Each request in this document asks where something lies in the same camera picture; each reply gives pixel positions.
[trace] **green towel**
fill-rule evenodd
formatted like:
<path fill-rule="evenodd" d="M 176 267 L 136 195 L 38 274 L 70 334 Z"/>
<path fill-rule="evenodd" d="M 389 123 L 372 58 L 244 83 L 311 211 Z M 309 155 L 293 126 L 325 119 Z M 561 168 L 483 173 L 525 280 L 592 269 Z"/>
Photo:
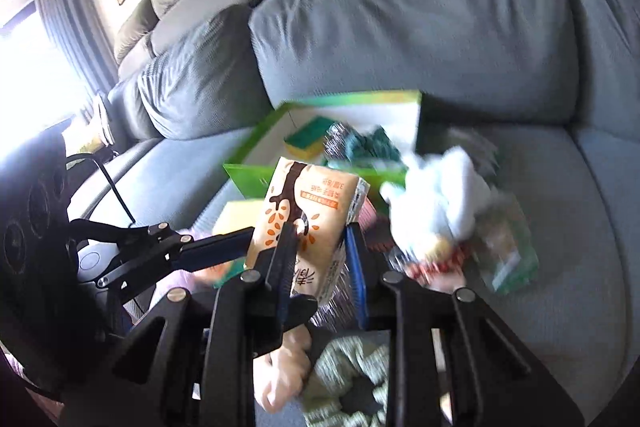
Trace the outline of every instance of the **green towel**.
<path fill-rule="evenodd" d="M 343 337 L 327 344 L 316 362 L 305 390 L 302 412 L 308 427 L 382 427 L 386 418 L 388 346 L 376 346 L 360 337 Z M 373 398 L 382 406 L 375 416 L 342 412 L 340 397 L 348 393 L 356 377 L 367 377 L 376 386 Z"/>

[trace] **bolt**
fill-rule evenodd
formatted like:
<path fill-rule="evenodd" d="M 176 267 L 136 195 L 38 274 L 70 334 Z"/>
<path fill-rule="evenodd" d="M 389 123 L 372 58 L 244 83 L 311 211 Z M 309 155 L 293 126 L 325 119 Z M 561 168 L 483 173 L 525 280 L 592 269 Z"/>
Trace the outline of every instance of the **bolt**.
<path fill-rule="evenodd" d="M 469 288 L 460 288 L 456 291 L 456 299 L 458 299 L 460 302 L 469 303 L 476 300 L 476 294 Z"/>
<path fill-rule="evenodd" d="M 256 282 L 260 279 L 260 272 L 258 270 L 244 270 L 240 275 L 242 282 Z"/>
<path fill-rule="evenodd" d="M 184 301 L 184 298 L 186 296 L 187 290 L 185 290 L 184 288 L 171 288 L 166 294 L 166 298 L 168 298 L 171 302 Z"/>
<path fill-rule="evenodd" d="M 382 276 L 382 280 L 387 284 L 398 284 L 399 282 L 401 282 L 403 277 L 404 275 L 402 275 L 400 272 L 389 270 L 388 272 L 384 273 L 384 275 Z"/>

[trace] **white plush toy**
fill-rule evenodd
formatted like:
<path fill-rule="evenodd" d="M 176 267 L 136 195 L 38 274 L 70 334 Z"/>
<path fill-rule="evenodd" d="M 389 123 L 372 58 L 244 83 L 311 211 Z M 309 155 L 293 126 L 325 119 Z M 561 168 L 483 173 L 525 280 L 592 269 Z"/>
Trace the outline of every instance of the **white plush toy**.
<path fill-rule="evenodd" d="M 462 147 L 443 156 L 406 155 L 402 161 L 408 167 L 406 189 L 388 182 L 380 187 L 389 204 L 391 235 L 420 263 L 445 263 L 455 245 L 472 235 L 476 215 L 491 202 L 491 188 Z"/>
<path fill-rule="evenodd" d="M 311 370 L 310 348 L 311 335 L 300 325 L 282 336 L 282 346 L 254 360 L 255 400 L 266 412 L 278 412 L 300 394 Z"/>

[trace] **black cable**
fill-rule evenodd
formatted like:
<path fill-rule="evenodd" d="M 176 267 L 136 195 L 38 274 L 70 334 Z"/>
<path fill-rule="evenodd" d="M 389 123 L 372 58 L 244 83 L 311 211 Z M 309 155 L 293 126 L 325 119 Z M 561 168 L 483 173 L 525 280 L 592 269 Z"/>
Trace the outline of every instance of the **black cable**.
<path fill-rule="evenodd" d="M 22 381 L 22 384 L 32 393 L 35 394 L 39 394 L 41 397 L 43 398 L 47 398 L 49 400 L 53 400 L 54 402 L 60 402 L 62 403 L 62 398 L 60 397 L 59 394 L 56 393 L 50 393 L 49 391 L 45 391 L 44 389 L 41 389 L 39 387 L 36 387 L 35 385 L 33 385 L 29 380 L 27 380 L 26 378 L 21 377 L 20 375 L 16 374 L 15 375 L 17 378 L 20 378 L 20 380 Z"/>
<path fill-rule="evenodd" d="M 116 188 L 116 184 L 111 179 L 111 176 L 107 172 L 107 169 L 104 168 L 104 164 L 102 163 L 100 158 L 98 158 L 98 156 L 96 156 L 95 154 L 92 154 L 90 152 L 80 152 L 78 154 L 72 154 L 71 156 L 68 156 L 66 158 L 66 163 L 69 164 L 71 162 L 75 162 L 75 161 L 78 161 L 78 160 L 93 160 L 94 161 L 94 163 L 98 166 L 98 169 L 100 169 L 100 171 L 102 171 L 102 174 L 104 174 L 104 177 L 107 178 L 107 183 L 111 187 L 111 190 L 113 190 L 113 193 L 115 194 L 116 198 L 120 202 L 120 204 L 123 207 L 124 211 L 127 213 L 127 216 L 129 216 L 129 219 L 131 220 L 131 224 L 134 224 L 136 222 L 136 220 L 134 219 L 133 215 L 131 214 L 131 212 L 127 208 L 127 205 L 124 203 L 124 200 L 122 199 L 120 193 L 118 192 L 118 190 Z"/>

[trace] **plastic bag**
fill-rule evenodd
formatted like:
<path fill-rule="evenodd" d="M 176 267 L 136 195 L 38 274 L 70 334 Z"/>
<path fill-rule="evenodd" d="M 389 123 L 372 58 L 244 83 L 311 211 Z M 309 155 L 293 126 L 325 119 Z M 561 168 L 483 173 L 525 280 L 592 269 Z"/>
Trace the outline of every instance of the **plastic bag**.
<path fill-rule="evenodd" d="M 501 192 L 476 220 L 465 248 L 478 264 L 487 288 L 507 294 L 529 284 L 538 273 L 538 255 L 527 219 L 513 194 Z"/>

